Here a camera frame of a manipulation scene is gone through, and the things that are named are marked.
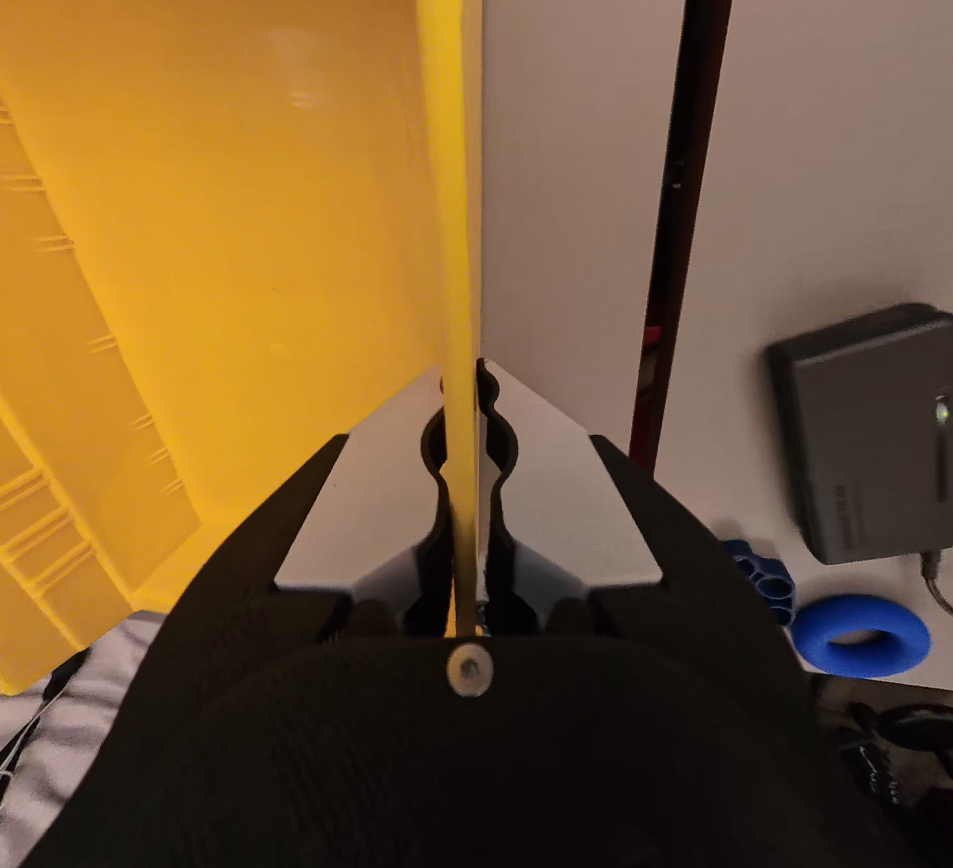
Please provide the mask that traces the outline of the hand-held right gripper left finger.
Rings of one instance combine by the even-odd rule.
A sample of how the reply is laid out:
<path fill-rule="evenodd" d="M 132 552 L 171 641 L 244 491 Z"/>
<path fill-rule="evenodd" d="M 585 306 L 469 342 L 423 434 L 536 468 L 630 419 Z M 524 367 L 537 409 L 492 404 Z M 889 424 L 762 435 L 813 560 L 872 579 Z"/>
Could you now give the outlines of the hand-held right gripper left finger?
<path fill-rule="evenodd" d="M 388 607 L 408 636 L 444 636 L 454 543 L 443 395 L 433 366 L 354 426 L 275 576 L 277 588 Z"/>

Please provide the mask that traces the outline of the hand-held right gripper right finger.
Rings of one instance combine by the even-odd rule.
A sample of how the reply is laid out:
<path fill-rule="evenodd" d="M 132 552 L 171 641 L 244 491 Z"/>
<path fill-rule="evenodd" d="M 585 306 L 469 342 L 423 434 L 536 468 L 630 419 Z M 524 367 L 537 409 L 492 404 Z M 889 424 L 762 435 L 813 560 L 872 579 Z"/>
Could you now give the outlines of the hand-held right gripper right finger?
<path fill-rule="evenodd" d="M 661 567 L 589 432 L 481 358 L 482 619 L 491 636 L 545 628 L 563 600 L 657 587 Z"/>

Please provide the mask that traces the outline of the yellow plastic bin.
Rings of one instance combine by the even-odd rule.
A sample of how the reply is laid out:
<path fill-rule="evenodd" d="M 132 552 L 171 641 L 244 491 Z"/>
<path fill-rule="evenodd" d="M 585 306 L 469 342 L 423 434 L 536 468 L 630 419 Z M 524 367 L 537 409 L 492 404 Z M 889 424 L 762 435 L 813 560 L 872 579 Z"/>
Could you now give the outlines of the yellow plastic bin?
<path fill-rule="evenodd" d="M 1 0 L 2 694 L 442 357 L 481 0 Z"/>

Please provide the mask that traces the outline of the blue finger grip trainer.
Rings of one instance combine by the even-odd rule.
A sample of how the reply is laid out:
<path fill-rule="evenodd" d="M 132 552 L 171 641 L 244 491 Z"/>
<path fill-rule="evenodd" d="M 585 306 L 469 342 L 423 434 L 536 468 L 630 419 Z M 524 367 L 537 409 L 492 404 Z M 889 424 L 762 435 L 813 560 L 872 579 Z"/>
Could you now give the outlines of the blue finger grip trainer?
<path fill-rule="evenodd" d="M 756 553 L 745 540 L 729 539 L 721 546 L 765 601 L 776 623 L 788 628 L 795 611 L 796 586 L 786 566 L 779 559 Z"/>

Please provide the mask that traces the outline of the dark grey electronics box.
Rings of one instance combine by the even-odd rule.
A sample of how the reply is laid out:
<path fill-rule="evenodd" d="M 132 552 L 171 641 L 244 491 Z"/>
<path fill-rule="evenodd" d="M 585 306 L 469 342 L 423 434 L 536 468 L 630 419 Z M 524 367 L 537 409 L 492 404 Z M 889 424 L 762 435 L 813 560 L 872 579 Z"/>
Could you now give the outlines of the dark grey electronics box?
<path fill-rule="evenodd" d="M 897 304 L 763 356 L 812 555 L 840 565 L 951 549 L 951 313 Z"/>

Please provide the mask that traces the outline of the dark slim bar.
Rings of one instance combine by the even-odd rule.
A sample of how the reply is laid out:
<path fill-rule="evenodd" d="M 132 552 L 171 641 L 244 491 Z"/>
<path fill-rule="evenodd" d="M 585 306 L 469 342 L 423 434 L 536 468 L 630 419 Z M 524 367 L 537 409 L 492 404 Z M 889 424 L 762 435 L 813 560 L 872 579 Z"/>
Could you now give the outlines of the dark slim bar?
<path fill-rule="evenodd" d="M 653 474 L 733 0 L 684 0 L 629 455 Z"/>

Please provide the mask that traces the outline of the person's grey clothing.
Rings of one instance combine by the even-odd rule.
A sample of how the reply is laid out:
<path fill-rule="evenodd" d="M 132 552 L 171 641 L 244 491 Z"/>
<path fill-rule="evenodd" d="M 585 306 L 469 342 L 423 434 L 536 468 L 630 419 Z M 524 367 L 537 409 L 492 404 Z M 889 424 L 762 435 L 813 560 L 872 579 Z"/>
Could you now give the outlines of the person's grey clothing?
<path fill-rule="evenodd" d="M 1 865 L 19 866 L 86 776 L 166 615 L 140 611 L 1 697 Z"/>

